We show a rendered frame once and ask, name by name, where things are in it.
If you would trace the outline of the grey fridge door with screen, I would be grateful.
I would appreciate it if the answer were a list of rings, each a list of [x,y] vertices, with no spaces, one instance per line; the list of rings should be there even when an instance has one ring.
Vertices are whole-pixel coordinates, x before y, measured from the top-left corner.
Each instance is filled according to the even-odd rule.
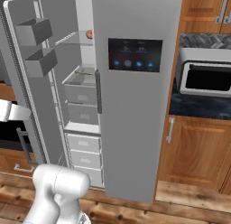
[[[151,203],[182,0],[92,0],[105,193]]]

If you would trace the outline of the open grey fridge drawer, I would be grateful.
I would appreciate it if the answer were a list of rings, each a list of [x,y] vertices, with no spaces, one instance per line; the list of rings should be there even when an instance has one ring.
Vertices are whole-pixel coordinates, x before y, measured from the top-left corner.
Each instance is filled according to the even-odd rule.
[[[74,71],[80,70],[93,74],[93,76],[78,75]],[[95,66],[93,64],[80,64],[69,76],[62,81],[68,102],[96,105]]]

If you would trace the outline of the white fridge drawer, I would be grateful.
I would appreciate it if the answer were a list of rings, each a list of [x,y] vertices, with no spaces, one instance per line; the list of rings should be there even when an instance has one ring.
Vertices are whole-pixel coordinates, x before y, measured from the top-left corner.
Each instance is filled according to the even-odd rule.
[[[74,169],[86,173],[90,177],[91,185],[93,187],[99,187],[99,188],[103,187],[103,174],[101,170],[77,167],[77,166],[75,166]]]
[[[87,135],[73,135],[67,134],[69,147],[77,151],[99,153],[100,152],[100,138],[96,136]]]
[[[101,154],[71,150],[71,161],[75,166],[100,169],[102,166]]]

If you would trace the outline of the green fish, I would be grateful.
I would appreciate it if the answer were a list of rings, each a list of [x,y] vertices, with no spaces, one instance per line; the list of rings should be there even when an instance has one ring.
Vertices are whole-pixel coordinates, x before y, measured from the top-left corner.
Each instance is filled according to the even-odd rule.
[[[75,72],[76,74],[78,74],[78,75],[93,76],[93,74],[91,74],[91,73],[83,72],[83,71],[80,71],[80,70],[75,70],[74,72]]]

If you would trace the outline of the grey fridge door with bins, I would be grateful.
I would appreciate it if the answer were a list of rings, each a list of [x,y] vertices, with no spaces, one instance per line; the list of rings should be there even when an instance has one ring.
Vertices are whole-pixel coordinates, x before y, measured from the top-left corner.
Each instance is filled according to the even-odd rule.
[[[0,50],[17,103],[31,110],[30,118],[23,123],[36,162],[66,166],[66,143],[54,78],[57,65],[45,77],[31,78],[24,63],[39,49],[51,48],[51,37],[36,46],[22,46],[15,29],[17,24],[37,18],[45,18],[39,0],[0,0]]]

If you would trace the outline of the glass fridge shelf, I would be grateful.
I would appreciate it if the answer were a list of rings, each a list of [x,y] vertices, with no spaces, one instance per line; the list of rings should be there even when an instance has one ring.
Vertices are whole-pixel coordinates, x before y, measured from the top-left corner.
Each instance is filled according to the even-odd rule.
[[[79,44],[83,46],[92,46],[93,40],[87,37],[86,31],[77,31],[71,33],[61,40],[55,42],[56,45],[60,44]]]

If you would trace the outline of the grey fridge cabinet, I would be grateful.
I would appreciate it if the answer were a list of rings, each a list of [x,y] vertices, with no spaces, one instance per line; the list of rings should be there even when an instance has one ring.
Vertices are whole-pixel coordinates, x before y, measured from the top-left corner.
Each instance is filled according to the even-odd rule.
[[[78,67],[86,63],[93,64],[96,70],[96,57],[94,41],[92,46],[83,46],[79,44],[60,44],[55,42],[65,36],[77,31],[93,31],[93,12],[91,0],[39,0],[42,7],[42,16],[48,18],[51,22],[53,36],[49,39],[49,45],[56,51],[58,64],[54,70],[54,78],[57,83],[58,95],[60,102],[60,117],[65,137],[68,166],[74,169],[75,165],[71,161],[70,151],[74,150],[69,147],[67,134],[96,136],[100,138],[100,152],[102,166],[100,169],[103,174],[103,156],[101,147],[101,130],[99,124],[89,125],[74,123],[70,121],[68,102],[62,81]]]

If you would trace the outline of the grey door bin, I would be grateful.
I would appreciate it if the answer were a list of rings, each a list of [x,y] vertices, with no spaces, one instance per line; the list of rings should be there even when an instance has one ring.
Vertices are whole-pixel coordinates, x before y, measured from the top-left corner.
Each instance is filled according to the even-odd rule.
[[[47,18],[32,19],[15,26],[22,46],[36,46],[52,37],[51,22]]]
[[[31,78],[43,78],[58,64],[58,61],[55,50],[45,48],[39,49],[28,57],[24,63]]]

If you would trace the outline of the wooden base cupboard door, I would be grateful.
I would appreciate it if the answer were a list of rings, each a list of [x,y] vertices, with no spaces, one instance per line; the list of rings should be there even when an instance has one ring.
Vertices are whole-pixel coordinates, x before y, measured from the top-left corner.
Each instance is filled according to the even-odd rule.
[[[168,144],[170,117],[175,123]],[[164,127],[158,179],[220,190],[231,167],[231,121],[170,117]]]

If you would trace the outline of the white toaster oven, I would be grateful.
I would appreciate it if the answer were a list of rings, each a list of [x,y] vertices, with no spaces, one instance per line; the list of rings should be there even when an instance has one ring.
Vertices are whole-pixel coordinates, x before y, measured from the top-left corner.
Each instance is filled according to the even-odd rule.
[[[182,95],[231,98],[231,50],[182,48],[175,78]]]

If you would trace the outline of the silver black oven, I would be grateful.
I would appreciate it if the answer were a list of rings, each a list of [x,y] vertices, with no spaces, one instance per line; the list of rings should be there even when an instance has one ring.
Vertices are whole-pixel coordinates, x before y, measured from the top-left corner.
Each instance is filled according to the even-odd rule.
[[[31,110],[12,101],[0,98],[0,148],[23,151],[32,148],[24,121],[30,118]]]

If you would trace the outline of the wooden drawer front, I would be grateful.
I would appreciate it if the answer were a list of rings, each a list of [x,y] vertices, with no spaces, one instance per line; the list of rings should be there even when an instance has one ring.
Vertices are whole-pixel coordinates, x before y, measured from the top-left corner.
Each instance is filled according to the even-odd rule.
[[[14,170],[15,164],[18,163],[24,169],[30,169],[34,164],[28,164],[24,151],[0,148],[0,173],[20,174],[32,176],[32,173],[23,173]]]

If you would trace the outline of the wooden wall cupboard door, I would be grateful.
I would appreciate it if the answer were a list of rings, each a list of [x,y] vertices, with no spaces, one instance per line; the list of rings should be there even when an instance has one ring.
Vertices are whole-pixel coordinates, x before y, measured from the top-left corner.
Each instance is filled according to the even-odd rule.
[[[217,22],[224,0],[183,0],[181,31],[183,33],[219,33]]]
[[[231,7],[231,0],[228,0],[226,4],[225,17],[228,16],[230,7]],[[220,32],[222,34],[231,34],[231,23],[222,23],[220,27]]]

